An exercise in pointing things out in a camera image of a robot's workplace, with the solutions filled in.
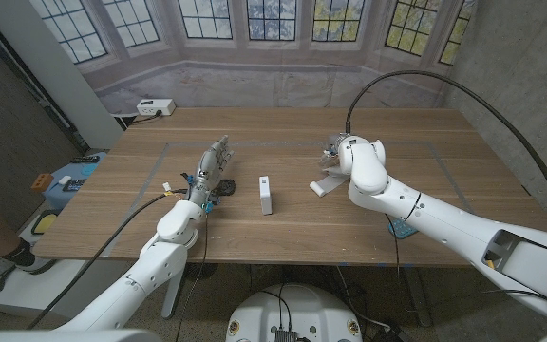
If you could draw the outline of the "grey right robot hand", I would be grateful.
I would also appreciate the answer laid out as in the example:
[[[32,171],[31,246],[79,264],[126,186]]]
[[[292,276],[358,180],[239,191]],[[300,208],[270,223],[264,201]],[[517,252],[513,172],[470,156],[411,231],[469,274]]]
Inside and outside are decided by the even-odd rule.
[[[337,133],[327,137],[325,148],[320,159],[321,166],[328,168],[339,163],[339,146],[342,140],[348,136],[348,133]]]

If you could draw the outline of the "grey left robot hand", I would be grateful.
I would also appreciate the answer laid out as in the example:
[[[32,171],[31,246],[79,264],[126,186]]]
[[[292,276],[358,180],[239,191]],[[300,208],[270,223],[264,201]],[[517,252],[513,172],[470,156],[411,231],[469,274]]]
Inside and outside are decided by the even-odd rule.
[[[186,200],[205,208],[211,192],[216,189],[227,162],[234,155],[228,147],[228,135],[223,135],[202,155],[192,183],[185,196]]]

